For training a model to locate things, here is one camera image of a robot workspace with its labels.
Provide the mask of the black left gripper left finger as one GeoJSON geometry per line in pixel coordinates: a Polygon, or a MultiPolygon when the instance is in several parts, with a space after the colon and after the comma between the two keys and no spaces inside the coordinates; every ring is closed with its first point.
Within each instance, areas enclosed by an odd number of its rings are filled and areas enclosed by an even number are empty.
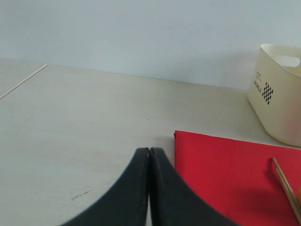
{"type": "Polygon", "coordinates": [[[149,148],[136,149],[112,187],[64,226],[144,226],[148,209],[149,148]]]}

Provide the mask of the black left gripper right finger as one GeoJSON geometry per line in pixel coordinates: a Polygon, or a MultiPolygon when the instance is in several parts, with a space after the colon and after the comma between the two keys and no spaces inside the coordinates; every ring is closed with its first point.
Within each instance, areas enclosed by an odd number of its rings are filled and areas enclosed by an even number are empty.
{"type": "Polygon", "coordinates": [[[154,226],[235,226],[200,199],[161,148],[150,149],[150,212],[154,226]]]}

